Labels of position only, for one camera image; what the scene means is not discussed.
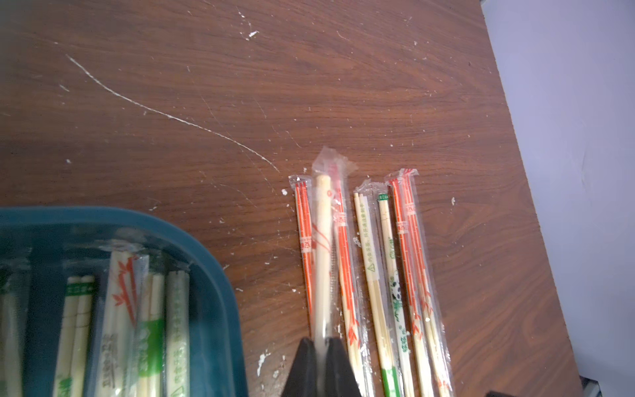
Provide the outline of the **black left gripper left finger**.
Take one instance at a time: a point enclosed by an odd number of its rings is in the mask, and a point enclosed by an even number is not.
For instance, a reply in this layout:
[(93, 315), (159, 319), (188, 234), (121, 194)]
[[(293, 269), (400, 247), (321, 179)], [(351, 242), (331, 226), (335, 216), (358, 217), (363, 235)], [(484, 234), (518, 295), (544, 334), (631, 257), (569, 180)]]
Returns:
[(297, 349), (281, 397), (316, 397), (317, 356), (314, 341), (303, 338)]

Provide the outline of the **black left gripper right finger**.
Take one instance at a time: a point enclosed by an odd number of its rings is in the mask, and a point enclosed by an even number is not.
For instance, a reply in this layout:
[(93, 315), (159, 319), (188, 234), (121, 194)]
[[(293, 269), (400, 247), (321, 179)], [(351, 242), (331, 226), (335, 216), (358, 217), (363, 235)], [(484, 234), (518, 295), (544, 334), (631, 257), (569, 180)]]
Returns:
[(324, 395), (327, 397), (361, 397), (359, 385), (340, 338), (327, 339)]

